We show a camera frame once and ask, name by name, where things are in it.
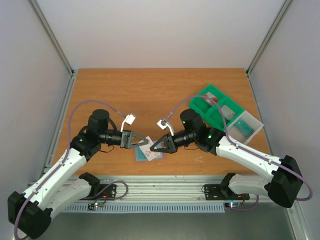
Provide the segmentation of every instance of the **gray floor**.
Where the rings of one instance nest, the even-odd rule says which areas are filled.
[[[61,213],[39,240],[294,240],[285,208],[226,213]]]

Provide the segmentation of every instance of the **cable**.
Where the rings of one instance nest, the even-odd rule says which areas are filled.
[[[106,203],[106,201],[107,201],[107,199],[109,197],[108,193],[106,193],[105,191],[103,193],[105,194],[105,199],[104,199],[104,202],[102,203],[102,205]]]
[[[125,186],[125,193],[121,196],[118,196],[118,197],[109,197],[108,199],[109,200],[117,200],[117,199],[122,199],[124,198],[128,192],[129,192],[129,186],[128,184],[126,184],[124,181],[121,181],[121,180],[118,180],[118,181],[113,181],[111,183],[109,183],[107,186],[105,186],[100,192],[98,192],[95,196],[87,196],[87,197],[84,197],[84,198],[81,198],[80,200],[89,200],[89,199],[93,199],[95,198],[96,196],[99,196],[101,193],[103,193],[108,187],[110,187],[111,185],[113,184],[123,184]]]
[[[203,192],[204,194],[209,194],[210,192],[209,191],[204,191],[204,185],[201,187],[201,192]]]
[[[240,194],[241,195],[241,197],[242,197],[242,199],[243,199],[243,201],[242,201],[242,203],[240,204],[240,206],[243,206],[244,204],[245,204],[245,202],[246,202],[246,198],[245,198],[245,195],[244,194]]]
[[[197,148],[192,148],[192,149],[190,149],[190,148],[187,148],[186,146],[183,146],[183,148],[184,148],[185,150],[189,150],[189,151],[192,151],[192,150],[197,150],[197,149],[199,149],[198,147],[197,147]]]
[[[102,153],[107,154],[107,153],[110,153],[113,149],[115,149],[115,146],[114,146],[114,145],[109,145],[109,146],[111,146],[111,147],[112,147],[112,149],[111,149],[111,150],[109,150],[109,151],[99,150],[99,152],[102,152]]]
[[[117,126],[115,125],[114,121],[112,121],[112,119],[110,117],[108,118],[107,121],[111,124],[113,130],[116,132],[117,131]]]
[[[188,96],[188,97],[186,97],[185,99],[183,99],[181,102],[179,102],[179,103],[173,108],[173,110],[170,112],[170,114],[166,117],[166,119],[165,119],[164,121],[167,122],[167,121],[169,120],[169,118],[172,116],[172,114],[177,110],[177,108],[178,108],[181,104],[183,104],[185,101],[187,101],[187,100],[189,100],[189,99],[193,99],[193,98],[203,98],[203,99],[207,99],[207,100],[211,101],[214,105],[216,105],[216,107],[218,108],[219,113],[220,113],[220,115],[221,115],[221,117],[222,117],[222,122],[223,122],[223,126],[224,126],[224,131],[225,131],[226,139],[228,140],[228,142],[229,142],[231,145],[233,145],[233,146],[235,146],[236,148],[239,148],[239,149],[241,149],[241,150],[243,150],[243,151],[245,151],[245,152],[247,152],[247,153],[249,153],[249,154],[251,154],[251,155],[253,155],[253,156],[257,157],[257,158],[259,158],[259,159],[262,159],[263,161],[266,161],[266,162],[268,162],[268,163],[271,163],[271,164],[273,164],[273,165],[276,165],[277,167],[279,167],[279,168],[287,171],[288,173],[290,173],[290,174],[294,175],[295,177],[297,177],[298,179],[300,179],[300,180],[307,186],[307,188],[309,189],[309,196],[307,196],[307,197],[305,197],[305,198],[296,198],[297,201],[308,201],[308,200],[310,200],[310,199],[313,197],[314,191],[313,191],[311,185],[310,185],[302,176],[300,176],[300,175],[297,174],[296,172],[292,171],[291,169],[289,169],[289,168],[287,168],[287,167],[285,167],[285,166],[283,166],[283,165],[281,165],[281,164],[279,164],[279,163],[277,163],[277,162],[275,162],[275,161],[272,161],[271,159],[268,159],[268,158],[266,158],[266,157],[264,157],[264,156],[261,156],[261,155],[255,153],[255,152],[253,152],[253,151],[251,151],[251,150],[249,150],[249,149],[247,149],[247,148],[245,148],[245,147],[242,147],[242,146],[236,144],[235,142],[233,142],[233,141],[230,139],[230,136],[229,136],[229,133],[228,133],[228,128],[227,128],[227,123],[226,123],[226,120],[225,120],[225,118],[224,118],[224,114],[223,114],[223,112],[222,112],[222,110],[221,110],[221,107],[220,107],[220,106],[217,104],[217,102],[215,102],[212,98],[209,98],[209,97],[207,97],[206,95],[192,95],[192,96]]]
[[[256,200],[253,206],[249,207],[249,208],[239,208],[239,207],[225,207],[225,209],[228,210],[236,210],[236,211],[250,211],[255,209],[258,206],[259,203],[259,195],[256,195]]]
[[[126,115],[124,115],[122,112],[118,111],[117,109],[115,109],[113,106],[109,105],[108,103],[105,103],[103,101],[100,101],[100,100],[94,100],[94,99],[91,99],[91,100],[86,100],[86,101],[82,101],[80,102],[79,104],[77,104],[74,109],[72,110],[71,114],[70,114],[70,117],[69,117],[69,120],[68,120],[68,124],[67,124],[67,147],[66,147],[66,152],[65,152],[65,155],[64,155],[64,158],[62,159],[61,163],[62,164],[59,164],[40,184],[39,186],[37,186],[35,188],[35,192],[31,193],[30,196],[24,201],[24,203],[22,204],[17,216],[16,216],[16,219],[15,219],[15,222],[14,222],[14,237],[16,240],[25,240],[28,238],[28,236],[26,235],[25,237],[23,238],[20,238],[18,236],[18,224],[19,224],[19,221],[20,221],[20,218],[21,218],[21,215],[22,215],[22,212],[24,211],[26,205],[28,204],[28,202],[30,201],[30,199],[36,194],[37,191],[39,191],[39,189],[60,169],[60,167],[65,163],[65,161],[67,160],[68,158],[68,155],[69,155],[69,152],[70,152],[70,141],[71,141],[71,120],[72,120],[72,117],[73,115],[75,114],[76,110],[82,106],[83,104],[87,104],[87,103],[98,103],[98,104],[103,104],[109,108],[111,108],[113,111],[115,111],[116,113],[120,114],[122,117],[126,117]]]
[[[84,126],[83,128],[80,129],[80,131],[78,132],[78,135],[82,134],[85,130],[87,130],[88,126]]]

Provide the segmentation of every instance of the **plastic box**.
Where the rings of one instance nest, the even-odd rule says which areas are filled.
[[[206,95],[212,93],[218,98],[218,105],[223,107],[226,105],[233,112],[235,116],[230,120],[225,118],[226,125],[229,126],[234,120],[236,120],[243,112],[244,109],[239,106],[230,97],[221,92],[218,88],[212,84],[208,85],[205,89],[198,93],[198,95]],[[200,116],[212,127],[224,131],[224,123],[216,105],[210,105],[205,99],[201,97],[194,97],[189,103],[189,107],[195,110]]]
[[[253,129],[251,134],[244,134],[244,131],[241,127],[236,126],[237,124],[241,124],[244,121],[250,128]],[[248,144],[251,139],[264,127],[264,124],[252,116],[249,112],[244,111],[238,116],[235,121],[233,121],[228,127],[228,133],[235,140],[239,141],[243,144]]]
[[[212,84],[198,93],[198,95],[213,94],[218,98],[217,104],[223,108],[227,106],[233,114],[225,117],[228,133],[232,138],[243,144],[248,144],[251,139],[264,127],[262,122],[245,111],[240,105],[225,95]],[[224,131],[222,116],[216,105],[209,104],[205,99],[195,97],[189,103],[189,107],[195,110],[210,126]]]

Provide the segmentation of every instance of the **white ventilated panel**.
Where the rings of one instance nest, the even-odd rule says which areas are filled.
[[[247,68],[283,0],[39,0],[78,68]]]
[[[88,209],[87,203],[75,203],[65,213],[224,213],[223,203],[105,203],[94,210]]]

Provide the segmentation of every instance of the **white wall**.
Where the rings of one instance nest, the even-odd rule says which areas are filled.
[[[29,1],[0,1],[0,239],[7,198],[36,180],[69,74]]]
[[[300,202],[314,240],[320,236],[320,1],[295,0],[251,80],[273,153],[290,155],[314,197]],[[301,191],[301,197],[308,190]]]
[[[71,66],[247,68],[284,0],[39,0]]]

